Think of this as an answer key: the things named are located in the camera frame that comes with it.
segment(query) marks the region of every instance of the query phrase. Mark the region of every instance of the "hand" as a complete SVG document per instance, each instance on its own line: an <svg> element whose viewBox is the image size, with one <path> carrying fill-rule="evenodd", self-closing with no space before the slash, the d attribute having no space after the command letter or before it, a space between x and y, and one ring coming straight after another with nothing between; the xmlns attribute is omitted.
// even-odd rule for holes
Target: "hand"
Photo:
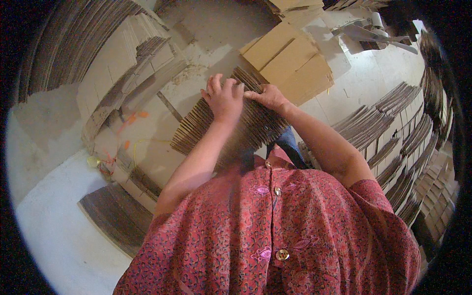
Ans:
<svg viewBox="0 0 472 295"><path fill-rule="evenodd" d="M213 112L213 122L235 126L243 110L244 83L234 86L237 83L235 79L226 79L221 88L221 77L222 74L210 76L207 90L200 91Z"/></svg>
<svg viewBox="0 0 472 295"><path fill-rule="evenodd" d="M262 84L261 86L263 90L262 94L258 94L254 91L246 91L244 97L255 100L277 113L282 111L282 105L284 103L290 103L277 86L272 84Z"/></svg>

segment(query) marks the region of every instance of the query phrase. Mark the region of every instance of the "forearm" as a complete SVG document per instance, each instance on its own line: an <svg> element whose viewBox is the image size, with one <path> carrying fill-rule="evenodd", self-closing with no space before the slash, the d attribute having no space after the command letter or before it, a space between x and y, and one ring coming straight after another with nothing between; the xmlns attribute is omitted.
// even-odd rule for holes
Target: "forearm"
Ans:
<svg viewBox="0 0 472 295"><path fill-rule="evenodd" d="M213 122L203 138L177 167L156 204L156 214L172 211L178 202L210 180L223 145L234 127Z"/></svg>
<svg viewBox="0 0 472 295"><path fill-rule="evenodd" d="M338 132L295 105L285 103L280 114L295 128L325 172L342 178L353 162L363 160Z"/></svg>

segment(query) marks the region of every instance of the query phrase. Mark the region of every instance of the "woman's right hand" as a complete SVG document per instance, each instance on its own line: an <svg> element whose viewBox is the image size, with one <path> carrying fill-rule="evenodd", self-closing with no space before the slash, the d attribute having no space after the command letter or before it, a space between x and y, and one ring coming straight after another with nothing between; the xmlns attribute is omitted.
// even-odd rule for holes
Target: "woman's right hand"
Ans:
<svg viewBox="0 0 472 295"><path fill-rule="evenodd" d="M263 90L262 94L258 94L254 91L246 91L244 92L244 97L255 100L266 108L274 110L277 113L282 111L282 106L285 103L290 103L277 86L272 84L262 84L261 87Z"/></svg>

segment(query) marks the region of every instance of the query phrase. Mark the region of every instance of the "woman's left hand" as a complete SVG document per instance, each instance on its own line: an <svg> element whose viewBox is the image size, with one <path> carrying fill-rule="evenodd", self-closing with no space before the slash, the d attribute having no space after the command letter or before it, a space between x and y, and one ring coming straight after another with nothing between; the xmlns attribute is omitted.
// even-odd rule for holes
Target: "woman's left hand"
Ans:
<svg viewBox="0 0 472 295"><path fill-rule="evenodd" d="M235 86L236 80L230 78L221 88L221 77L222 74L210 76L207 90L200 91L213 112L213 122L235 126L243 110L244 83Z"/></svg>

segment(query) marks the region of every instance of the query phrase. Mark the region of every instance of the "dust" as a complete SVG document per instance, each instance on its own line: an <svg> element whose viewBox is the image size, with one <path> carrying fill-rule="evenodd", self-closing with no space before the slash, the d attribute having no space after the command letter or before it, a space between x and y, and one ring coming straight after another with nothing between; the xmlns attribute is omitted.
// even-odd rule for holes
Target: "dust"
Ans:
<svg viewBox="0 0 472 295"><path fill-rule="evenodd" d="M207 67L202 64L188 65L182 72L180 72L180 74L178 74L172 79L172 82L175 85L180 85L180 83L187 81L190 77L199 74L202 69L206 68Z"/></svg>

